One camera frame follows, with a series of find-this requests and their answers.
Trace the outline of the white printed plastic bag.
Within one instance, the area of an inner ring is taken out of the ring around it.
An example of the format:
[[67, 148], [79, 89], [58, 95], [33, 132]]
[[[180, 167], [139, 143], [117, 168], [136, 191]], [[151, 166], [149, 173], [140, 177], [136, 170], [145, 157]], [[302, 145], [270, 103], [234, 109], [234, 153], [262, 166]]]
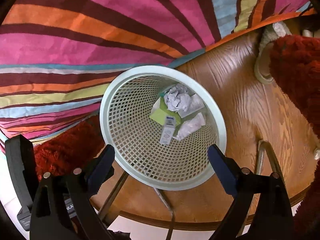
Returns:
[[192, 133], [198, 131], [202, 126], [206, 125], [205, 116], [199, 112], [192, 119], [181, 124], [177, 134], [173, 136], [174, 139], [181, 141]]

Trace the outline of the white blue small box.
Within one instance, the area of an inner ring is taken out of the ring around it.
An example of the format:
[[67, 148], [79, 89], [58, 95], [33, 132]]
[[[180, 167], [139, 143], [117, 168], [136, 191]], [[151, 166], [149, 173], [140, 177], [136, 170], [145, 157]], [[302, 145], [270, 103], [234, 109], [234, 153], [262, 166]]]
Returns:
[[159, 143], [162, 145], [168, 145], [171, 142], [172, 136], [176, 129], [176, 119], [174, 116], [166, 116], [164, 119], [164, 125]]

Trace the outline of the small green cardboard box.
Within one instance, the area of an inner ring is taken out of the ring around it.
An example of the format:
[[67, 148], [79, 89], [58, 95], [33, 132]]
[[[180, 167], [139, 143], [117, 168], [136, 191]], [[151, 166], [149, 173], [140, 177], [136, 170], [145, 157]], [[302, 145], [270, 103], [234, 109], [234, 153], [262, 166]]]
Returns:
[[150, 119], [157, 122], [160, 125], [164, 125], [165, 118], [167, 116], [172, 116], [176, 120], [176, 126], [181, 124], [181, 117], [178, 113], [168, 110], [167, 105], [164, 102], [162, 97], [158, 98], [158, 100], [153, 105], [150, 112]]

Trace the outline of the white paper ball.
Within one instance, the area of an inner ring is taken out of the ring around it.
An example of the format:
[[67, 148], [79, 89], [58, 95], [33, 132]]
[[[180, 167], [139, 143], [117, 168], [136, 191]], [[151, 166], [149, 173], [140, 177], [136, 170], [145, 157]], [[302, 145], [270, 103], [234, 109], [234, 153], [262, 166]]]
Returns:
[[163, 96], [167, 109], [172, 112], [186, 112], [191, 104], [191, 96], [187, 87], [177, 84], [171, 87]]

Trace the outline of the white plastic wrapper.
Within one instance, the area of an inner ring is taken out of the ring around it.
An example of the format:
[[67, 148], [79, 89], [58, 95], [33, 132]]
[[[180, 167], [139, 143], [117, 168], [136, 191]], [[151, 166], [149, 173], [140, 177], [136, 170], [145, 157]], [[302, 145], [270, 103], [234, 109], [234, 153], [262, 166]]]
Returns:
[[191, 103], [189, 105], [189, 108], [186, 111], [180, 110], [178, 114], [181, 118], [185, 118], [186, 116], [189, 116], [203, 108], [204, 103], [202, 99], [197, 94], [194, 94], [193, 96], [191, 96]]

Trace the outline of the white mesh trash basket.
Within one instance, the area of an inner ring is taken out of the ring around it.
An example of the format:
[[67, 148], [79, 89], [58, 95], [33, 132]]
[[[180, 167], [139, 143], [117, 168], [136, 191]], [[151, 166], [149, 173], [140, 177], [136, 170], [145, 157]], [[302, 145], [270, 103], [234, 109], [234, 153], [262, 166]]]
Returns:
[[[162, 92], [179, 83], [202, 99], [206, 123], [183, 140], [162, 145], [162, 126], [150, 118], [151, 109]], [[214, 144], [225, 152], [227, 145], [225, 121], [212, 96], [191, 77], [160, 66], [129, 69], [109, 84], [101, 101], [100, 127], [124, 171], [167, 191], [188, 190], [207, 181], [214, 174], [208, 147]]]

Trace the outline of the red fluffy left slipper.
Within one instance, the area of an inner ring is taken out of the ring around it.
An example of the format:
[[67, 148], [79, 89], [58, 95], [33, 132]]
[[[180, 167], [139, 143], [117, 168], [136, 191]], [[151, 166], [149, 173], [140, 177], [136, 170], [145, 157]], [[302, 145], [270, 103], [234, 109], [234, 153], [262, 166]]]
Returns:
[[54, 176], [85, 168], [104, 148], [99, 116], [94, 115], [57, 137], [34, 147], [38, 180], [46, 172]]

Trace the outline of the colourful striped bed sheet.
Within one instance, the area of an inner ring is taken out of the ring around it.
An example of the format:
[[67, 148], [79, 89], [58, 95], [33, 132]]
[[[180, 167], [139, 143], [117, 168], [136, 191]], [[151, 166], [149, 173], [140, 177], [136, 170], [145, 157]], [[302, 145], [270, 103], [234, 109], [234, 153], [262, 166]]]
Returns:
[[178, 67], [319, 0], [1, 0], [1, 143], [42, 143], [142, 65]]

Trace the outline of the roll of adhesive tape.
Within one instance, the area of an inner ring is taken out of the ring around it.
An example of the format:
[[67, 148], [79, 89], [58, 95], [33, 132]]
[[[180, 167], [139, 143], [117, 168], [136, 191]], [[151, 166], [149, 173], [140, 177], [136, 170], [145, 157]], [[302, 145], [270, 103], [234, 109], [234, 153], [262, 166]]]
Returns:
[[273, 48], [273, 42], [268, 43], [262, 50], [259, 51], [259, 55], [254, 65], [254, 74], [260, 83], [268, 84], [274, 81], [270, 73], [270, 53]]

